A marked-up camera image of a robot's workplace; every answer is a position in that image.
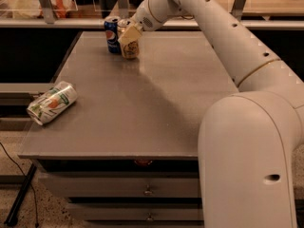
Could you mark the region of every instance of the blue can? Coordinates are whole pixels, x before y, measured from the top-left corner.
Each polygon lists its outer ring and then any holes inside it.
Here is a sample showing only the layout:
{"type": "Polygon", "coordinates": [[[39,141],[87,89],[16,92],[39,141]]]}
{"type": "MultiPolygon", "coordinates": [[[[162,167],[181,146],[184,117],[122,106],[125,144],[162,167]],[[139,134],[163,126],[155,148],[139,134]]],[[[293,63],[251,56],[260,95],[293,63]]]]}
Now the blue can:
{"type": "Polygon", "coordinates": [[[118,42],[117,23],[121,20],[119,16],[108,16],[104,19],[104,30],[108,51],[121,53],[121,46],[118,42]]]}

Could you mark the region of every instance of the cable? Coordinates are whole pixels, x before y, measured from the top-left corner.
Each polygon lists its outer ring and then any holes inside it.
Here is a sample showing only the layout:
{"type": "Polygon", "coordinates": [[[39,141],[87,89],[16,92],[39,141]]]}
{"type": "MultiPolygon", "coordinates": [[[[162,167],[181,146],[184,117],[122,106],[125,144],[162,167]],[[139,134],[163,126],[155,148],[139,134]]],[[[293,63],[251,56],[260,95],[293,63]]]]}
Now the cable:
{"type": "MultiPolygon", "coordinates": [[[[9,155],[9,153],[6,150],[6,148],[4,147],[4,145],[1,142],[0,142],[0,145],[1,145],[2,149],[3,149],[3,151],[5,152],[5,154],[7,155],[7,157],[18,167],[18,169],[23,174],[23,176],[26,176],[26,174],[24,173],[24,171],[22,170],[22,168],[20,167],[20,165],[9,155]]],[[[30,187],[31,187],[33,195],[34,195],[34,203],[35,203],[35,218],[36,218],[35,228],[38,228],[39,227],[39,222],[38,222],[38,207],[37,207],[36,192],[35,192],[35,189],[32,186],[32,184],[30,184],[30,187]]]]}

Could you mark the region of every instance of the gray table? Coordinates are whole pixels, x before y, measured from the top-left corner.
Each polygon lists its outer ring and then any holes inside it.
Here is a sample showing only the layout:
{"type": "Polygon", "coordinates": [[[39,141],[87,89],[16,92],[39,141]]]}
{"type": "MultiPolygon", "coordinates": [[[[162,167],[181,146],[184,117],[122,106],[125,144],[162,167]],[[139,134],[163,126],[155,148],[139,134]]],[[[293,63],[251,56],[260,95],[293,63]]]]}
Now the gray table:
{"type": "Polygon", "coordinates": [[[19,156],[196,159],[205,110],[235,86],[201,32],[146,32],[140,50],[127,61],[103,32],[84,32],[58,79],[76,86],[76,104],[34,124],[19,156]]]}
{"type": "Polygon", "coordinates": [[[93,227],[200,227],[200,122],[237,90],[201,32],[146,32],[140,50],[127,61],[107,51],[104,32],[84,32],[58,79],[79,99],[34,123],[19,156],[72,216],[100,221],[93,227]],[[153,163],[132,165],[142,159],[153,163]]]}

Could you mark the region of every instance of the tile floor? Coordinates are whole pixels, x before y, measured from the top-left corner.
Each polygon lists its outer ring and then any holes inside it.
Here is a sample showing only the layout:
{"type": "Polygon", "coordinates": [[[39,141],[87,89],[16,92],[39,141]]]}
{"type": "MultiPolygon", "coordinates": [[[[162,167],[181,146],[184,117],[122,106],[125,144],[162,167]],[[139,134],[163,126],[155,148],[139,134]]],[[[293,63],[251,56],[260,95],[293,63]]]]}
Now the tile floor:
{"type": "MultiPolygon", "coordinates": [[[[28,118],[0,119],[0,142],[5,146],[9,155],[21,166],[24,172],[28,172],[31,162],[20,160],[17,153],[22,140],[27,135],[31,121],[28,118]]],[[[40,228],[82,228],[89,225],[70,216],[65,208],[66,201],[51,195],[51,193],[37,181],[36,172],[32,186],[36,193],[38,220],[40,228]]],[[[0,148],[0,175],[19,175],[18,167],[6,156],[0,148]]],[[[299,147],[294,152],[293,159],[294,194],[297,200],[304,200],[304,147],[299,147]]],[[[18,185],[0,184],[0,228],[4,225],[18,194],[18,185]]],[[[18,213],[17,228],[34,228],[36,222],[34,195],[28,190],[18,213]]]]}

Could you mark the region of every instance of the floor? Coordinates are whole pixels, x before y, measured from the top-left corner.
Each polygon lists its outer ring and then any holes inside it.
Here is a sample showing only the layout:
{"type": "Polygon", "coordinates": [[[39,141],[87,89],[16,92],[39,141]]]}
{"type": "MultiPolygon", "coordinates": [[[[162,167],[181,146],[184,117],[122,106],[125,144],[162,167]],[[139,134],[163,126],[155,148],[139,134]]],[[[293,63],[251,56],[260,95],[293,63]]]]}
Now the floor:
{"type": "MultiPolygon", "coordinates": [[[[28,172],[31,162],[20,160],[17,156],[22,140],[27,135],[30,119],[0,119],[0,142],[6,148],[8,154],[20,165],[25,173],[28,172]]],[[[7,157],[3,148],[0,147],[0,176],[19,175],[21,171],[7,157]]],[[[86,225],[72,218],[65,209],[66,201],[52,196],[49,191],[37,180],[39,171],[36,171],[32,180],[35,190],[38,222],[40,228],[81,228],[86,225]]],[[[19,185],[0,185],[0,228],[10,212],[10,208],[19,191],[19,185]]],[[[36,223],[34,193],[30,188],[18,213],[18,223],[14,227],[34,228],[36,223]]]]}

